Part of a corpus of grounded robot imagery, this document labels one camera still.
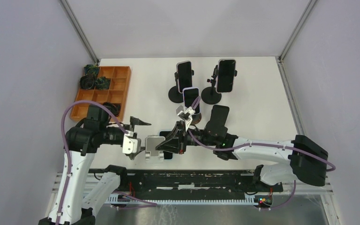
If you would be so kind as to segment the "light blue cased phone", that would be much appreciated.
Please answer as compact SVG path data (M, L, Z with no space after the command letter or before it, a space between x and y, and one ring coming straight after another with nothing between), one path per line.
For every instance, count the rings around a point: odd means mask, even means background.
M160 131L159 136L166 137L170 131ZM173 158L173 154L171 152L164 151L164 160L171 160Z

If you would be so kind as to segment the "silver white phone stand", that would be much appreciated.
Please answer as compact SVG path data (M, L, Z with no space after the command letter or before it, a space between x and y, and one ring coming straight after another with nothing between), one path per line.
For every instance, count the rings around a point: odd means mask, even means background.
M165 159L162 150L156 150L156 147L165 141L163 136L148 136L145 139L145 161L150 164L162 163Z

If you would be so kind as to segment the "lilac cased phone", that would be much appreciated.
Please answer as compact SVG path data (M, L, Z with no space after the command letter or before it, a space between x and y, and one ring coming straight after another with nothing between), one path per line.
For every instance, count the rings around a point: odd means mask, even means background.
M199 89L197 87L185 88L183 90L184 106L189 108L197 97L199 97Z

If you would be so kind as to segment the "brown round base stand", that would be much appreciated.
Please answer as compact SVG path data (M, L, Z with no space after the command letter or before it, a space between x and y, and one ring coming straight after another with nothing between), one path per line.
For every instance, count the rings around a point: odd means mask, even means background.
M201 113L198 113L198 114L194 114L192 115L192 122L191 124L195 125L195 124L198 124L202 119L202 114Z

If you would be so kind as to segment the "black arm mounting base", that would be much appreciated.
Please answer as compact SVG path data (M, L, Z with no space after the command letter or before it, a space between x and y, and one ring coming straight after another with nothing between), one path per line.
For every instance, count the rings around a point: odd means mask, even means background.
M129 169L117 188L143 200L241 200L252 194L282 192L249 170L143 170Z

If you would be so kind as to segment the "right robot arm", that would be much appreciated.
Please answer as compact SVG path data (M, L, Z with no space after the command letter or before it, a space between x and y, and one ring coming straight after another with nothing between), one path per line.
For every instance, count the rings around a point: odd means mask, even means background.
M157 150L183 154L187 146L201 146L212 150L223 160L256 159L272 162L259 165L252 178L252 186L264 191L280 182L299 180L322 187L326 183L328 152L305 135L291 141L256 141L228 133L218 122L208 122L204 129L191 129L178 121Z

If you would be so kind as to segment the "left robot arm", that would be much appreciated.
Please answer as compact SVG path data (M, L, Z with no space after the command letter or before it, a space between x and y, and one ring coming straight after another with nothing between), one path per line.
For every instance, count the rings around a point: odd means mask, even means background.
M89 112L74 127L65 131L64 123L69 110L80 104L88 104ZM119 145L130 157L141 150L141 140L135 126L148 123L131 117L122 125L113 114L112 104L100 104L91 100L79 100L70 105L61 119L61 135L64 143L64 167L58 194L47 217L40 225L93 225L109 195L128 187L126 168L108 166L98 184L84 195L84 188L91 163L102 144Z

